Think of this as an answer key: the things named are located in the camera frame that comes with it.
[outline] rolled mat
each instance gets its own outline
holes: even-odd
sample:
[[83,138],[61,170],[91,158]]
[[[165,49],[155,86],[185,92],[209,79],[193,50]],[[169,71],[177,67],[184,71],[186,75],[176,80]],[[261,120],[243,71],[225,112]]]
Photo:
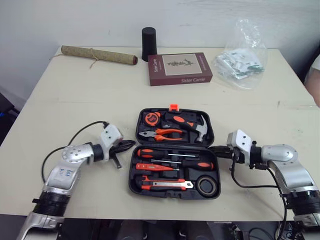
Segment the rolled mat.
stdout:
[[136,65],[138,58],[135,55],[118,53],[112,51],[95,50],[77,46],[62,46],[61,52],[64,55],[90,58],[95,60],[104,60],[121,64]]

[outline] maroon box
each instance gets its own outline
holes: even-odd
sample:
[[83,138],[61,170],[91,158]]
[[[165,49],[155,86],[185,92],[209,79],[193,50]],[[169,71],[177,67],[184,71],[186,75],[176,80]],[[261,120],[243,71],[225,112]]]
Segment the maroon box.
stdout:
[[208,83],[212,78],[203,52],[149,55],[148,67],[151,86]]

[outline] screwdriver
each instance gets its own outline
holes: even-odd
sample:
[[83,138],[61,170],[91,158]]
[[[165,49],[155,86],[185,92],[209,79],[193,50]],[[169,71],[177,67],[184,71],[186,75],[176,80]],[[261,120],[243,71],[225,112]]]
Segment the screwdriver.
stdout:
[[163,159],[168,156],[181,156],[181,157],[191,157],[196,158],[196,155],[186,155],[186,154],[173,154],[173,153],[167,153],[167,151],[161,151],[161,150],[153,150],[153,149],[139,149],[137,152],[137,155],[142,158],[146,159]]
[[159,172],[159,171],[179,171],[179,168],[172,168],[169,166],[162,166],[158,164],[150,164],[150,163],[137,163],[135,165],[135,169],[137,170],[147,170],[147,171],[153,171],[153,172]]
[[172,164],[182,164],[184,168],[197,169],[201,171],[211,171],[214,169],[214,164],[210,161],[193,161],[193,160],[183,160],[181,161],[165,161],[165,160],[150,160],[152,163],[154,162],[162,162],[162,163],[172,163]]

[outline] plastic bag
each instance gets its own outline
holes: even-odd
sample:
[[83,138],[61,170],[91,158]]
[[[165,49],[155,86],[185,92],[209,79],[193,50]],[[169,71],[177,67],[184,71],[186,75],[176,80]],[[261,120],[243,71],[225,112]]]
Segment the plastic bag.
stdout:
[[224,81],[241,89],[253,89],[262,79],[267,60],[268,50],[258,28],[248,19],[240,19],[213,67]]

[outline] white table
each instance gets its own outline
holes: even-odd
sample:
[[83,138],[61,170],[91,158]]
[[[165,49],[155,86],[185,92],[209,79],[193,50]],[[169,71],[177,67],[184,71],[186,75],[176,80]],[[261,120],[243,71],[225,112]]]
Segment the white table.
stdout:
[[[140,48],[98,47],[135,54]],[[204,52],[210,63],[219,48],[159,48],[159,54]],[[137,65],[58,56],[51,60],[21,114],[0,148],[0,214],[27,215],[43,183],[40,168],[51,150],[68,143],[84,125],[104,120],[115,124],[125,139],[135,139],[140,110],[181,108],[209,114],[214,145],[224,145],[228,133],[242,129],[259,146],[286,143],[296,148],[299,160],[320,186],[320,110],[293,70],[276,49],[268,51],[268,64],[259,87],[235,90],[210,83],[149,86],[147,63]],[[101,126],[80,134],[74,143],[96,142]],[[118,155],[123,169],[112,161],[82,168],[82,176],[65,216],[69,218],[155,219],[203,221],[279,221],[283,203],[276,189],[242,189],[228,170],[231,161],[219,159],[221,195],[215,200],[162,199],[129,190],[132,149]],[[56,153],[46,175],[60,159]],[[274,184],[267,171],[237,164],[243,184]],[[288,219],[293,214],[289,211]]]

